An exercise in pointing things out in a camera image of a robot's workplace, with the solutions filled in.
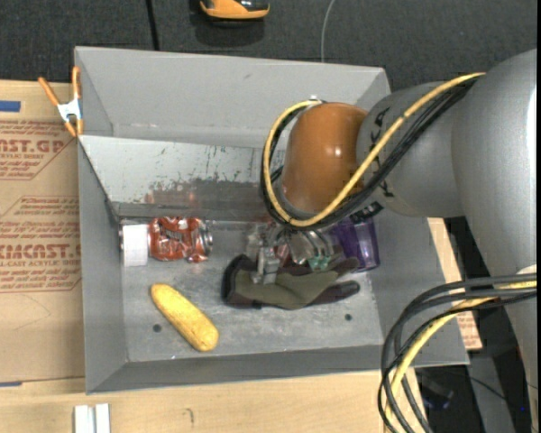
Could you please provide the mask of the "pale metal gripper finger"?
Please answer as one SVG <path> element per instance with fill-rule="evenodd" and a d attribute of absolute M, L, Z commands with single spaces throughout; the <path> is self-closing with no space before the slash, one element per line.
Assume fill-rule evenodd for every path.
<path fill-rule="evenodd" d="M 265 244 L 266 227 L 253 226 L 246 234 L 245 254 L 250 259 L 256 259 L 260 249 Z"/>
<path fill-rule="evenodd" d="M 280 259 L 275 254 L 274 248 L 263 246 L 259 249 L 256 262 L 256 270 L 251 272 L 251 280 L 254 284 L 269 285 L 276 281 Z"/>

